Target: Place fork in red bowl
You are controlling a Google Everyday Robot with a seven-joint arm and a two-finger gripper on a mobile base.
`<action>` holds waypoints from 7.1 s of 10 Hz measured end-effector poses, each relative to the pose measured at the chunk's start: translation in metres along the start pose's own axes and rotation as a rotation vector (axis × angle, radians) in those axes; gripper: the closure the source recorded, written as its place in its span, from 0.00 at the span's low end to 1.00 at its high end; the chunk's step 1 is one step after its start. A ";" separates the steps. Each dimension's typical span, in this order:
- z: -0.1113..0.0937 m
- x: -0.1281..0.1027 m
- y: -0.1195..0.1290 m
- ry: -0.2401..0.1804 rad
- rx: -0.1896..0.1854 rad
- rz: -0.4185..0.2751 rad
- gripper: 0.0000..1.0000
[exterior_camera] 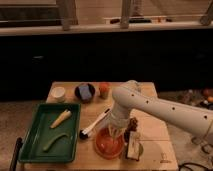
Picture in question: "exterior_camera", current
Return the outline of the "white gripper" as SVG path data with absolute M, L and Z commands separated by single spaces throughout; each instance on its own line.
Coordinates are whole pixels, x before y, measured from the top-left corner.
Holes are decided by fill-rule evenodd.
M 130 111 L 126 109 L 112 109 L 109 113 L 109 130 L 122 130 L 129 124 Z

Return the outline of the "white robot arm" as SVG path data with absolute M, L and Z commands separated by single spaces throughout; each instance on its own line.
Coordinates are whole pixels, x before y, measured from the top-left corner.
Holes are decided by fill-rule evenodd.
M 125 128 L 131 111 L 136 109 L 213 143 L 213 110 L 143 95 L 140 84 L 135 80 L 116 86 L 112 90 L 112 98 L 110 124 L 115 129 Z

